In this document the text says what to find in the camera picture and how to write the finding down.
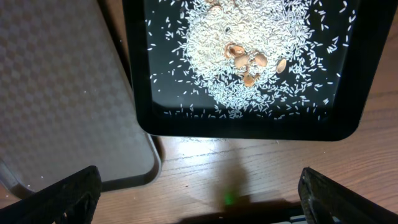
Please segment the nut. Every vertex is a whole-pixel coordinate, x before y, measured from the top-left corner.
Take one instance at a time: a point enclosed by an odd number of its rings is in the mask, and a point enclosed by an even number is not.
[[[234,57],[242,56],[244,54],[244,48],[238,45],[235,45],[230,48],[229,54]]]
[[[266,56],[264,56],[263,54],[257,54],[256,57],[254,58],[254,60],[256,61],[256,63],[259,66],[265,67],[268,64],[268,60],[266,58]]]
[[[246,54],[236,57],[234,60],[235,67],[237,69],[242,68],[245,64],[248,63],[248,60],[249,60],[249,56]]]
[[[249,74],[249,72],[245,72],[245,73],[244,73],[244,76],[243,76],[243,83],[244,83],[244,86],[246,86],[246,87],[252,87],[252,86],[254,85],[255,82],[256,82],[255,79],[253,78],[253,76],[251,76],[251,75]]]
[[[254,81],[256,81],[257,79],[259,79],[260,78],[260,74],[256,74],[255,76],[254,76]]]
[[[232,43],[232,42],[230,42],[230,43],[228,43],[227,45],[225,45],[224,56],[225,56],[226,58],[231,58],[231,57],[228,55],[228,52],[229,52],[229,47],[232,46],[232,45],[234,45],[234,43]]]
[[[282,59],[278,63],[278,67],[276,68],[276,72],[278,74],[282,73],[286,68],[286,59]]]

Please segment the pile of rice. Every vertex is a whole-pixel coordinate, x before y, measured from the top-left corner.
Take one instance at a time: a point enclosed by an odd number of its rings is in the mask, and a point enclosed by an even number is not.
[[[194,71],[195,84],[208,89],[216,102],[233,111],[246,110],[250,105],[267,112],[275,100],[285,101],[312,85],[304,65],[302,54],[316,59],[307,41],[313,30],[305,25],[308,0],[218,0],[221,6],[205,0],[193,0],[193,8],[187,13],[189,27],[186,43],[180,44],[184,57]],[[235,68],[233,58],[224,56],[225,46],[233,42],[243,46],[248,54],[259,52],[268,59],[266,67],[251,66],[251,75],[261,77],[252,88],[245,87],[236,76],[243,71]],[[288,60],[287,69],[294,73],[294,83],[277,80],[284,74],[276,74],[280,59]]]

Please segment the tray rim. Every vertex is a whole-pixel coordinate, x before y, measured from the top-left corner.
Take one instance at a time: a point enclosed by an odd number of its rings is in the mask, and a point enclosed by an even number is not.
[[[136,97],[137,120],[146,132],[156,136],[204,138],[289,139],[339,141],[352,135],[359,126],[364,106],[376,74],[382,50],[397,9],[396,0],[361,1],[356,11],[351,44],[331,115],[317,123],[251,121],[232,119],[161,119],[154,114],[149,79],[144,0],[123,0],[129,46],[131,87]],[[266,126],[259,130],[258,124]]]

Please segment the seed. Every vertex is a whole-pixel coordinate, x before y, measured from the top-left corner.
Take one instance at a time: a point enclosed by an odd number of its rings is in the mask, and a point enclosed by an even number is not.
[[[234,57],[242,56],[244,54],[244,48],[238,45],[235,45],[230,48],[229,54]]]
[[[253,76],[249,74],[249,72],[245,72],[243,76],[243,83],[246,87],[252,87],[256,81]]]
[[[256,63],[259,66],[265,67],[268,64],[268,60],[266,58],[266,56],[264,56],[263,54],[257,54],[256,57],[254,58],[254,60],[256,61]]]
[[[235,67],[238,69],[242,68],[245,64],[248,63],[248,60],[249,60],[249,56],[246,54],[236,57],[235,61],[234,61]]]
[[[279,61],[278,63],[278,67],[276,68],[276,72],[278,74],[282,73],[286,68],[286,59],[282,59],[281,61]]]

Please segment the wooden table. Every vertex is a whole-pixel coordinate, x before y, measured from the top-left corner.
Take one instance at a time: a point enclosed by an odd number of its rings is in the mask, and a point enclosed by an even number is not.
[[[127,52],[121,0],[105,0]],[[155,183],[102,194],[93,223],[171,223],[219,212],[229,190],[251,202],[298,202],[297,184],[312,167],[398,212],[398,17],[394,19],[358,130],[339,142],[161,138]],[[0,189],[0,206],[15,202]]]

